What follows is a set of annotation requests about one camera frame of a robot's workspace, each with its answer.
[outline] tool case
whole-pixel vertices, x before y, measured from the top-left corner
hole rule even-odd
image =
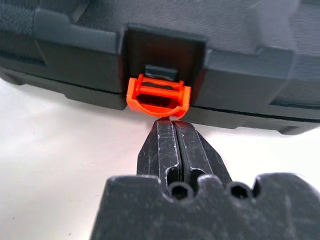
[[[118,110],[130,78],[183,81],[183,120],[295,135],[320,126],[319,26],[318,0],[0,0],[0,77]]]

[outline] white surface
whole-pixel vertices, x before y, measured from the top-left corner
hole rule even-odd
[[[0,239],[88,240],[106,179],[133,175],[154,118],[0,80]],[[320,129],[276,131],[196,125],[233,180],[303,175],[320,190]]]

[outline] scratched metal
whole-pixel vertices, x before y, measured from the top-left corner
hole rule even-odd
[[[181,165],[179,152],[173,123],[169,118],[160,118],[154,122],[139,152],[137,174],[158,176],[165,191],[168,171]]]
[[[260,175],[243,199],[214,175],[198,183],[192,200],[174,201],[155,176],[110,178],[91,240],[320,239],[319,192],[294,174]]]
[[[189,171],[191,175],[193,170],[200,170],[205,174],[216,175],[223,184],[231,182],[231,177],[222,158],[195,127],[184,121],[174,121],[173,123],[181,156],[183,156],[182,160],[184,165],[189,168],[184,168],[184,171]]]

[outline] textured plastic surface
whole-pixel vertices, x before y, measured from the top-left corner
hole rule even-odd
[[[201,110],[188,114],[195,123],[300,133],[320,125],[319,26],[317,0],[0,0],[0,72],[123,109],[129,77],[137,77],[129,75],[159,65],[187,76]],[[141,36],[159,43],[138,48]],[[142,65],[131,64],[134,50]],[[179,51],[191,57],[174,58]]]

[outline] orange latch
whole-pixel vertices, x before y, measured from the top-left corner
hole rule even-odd
[[[126,102],[136,112],[155,117],[182,118],[189,109],[191,87],[184,81],[172,82],[145,77],[129,80]]]

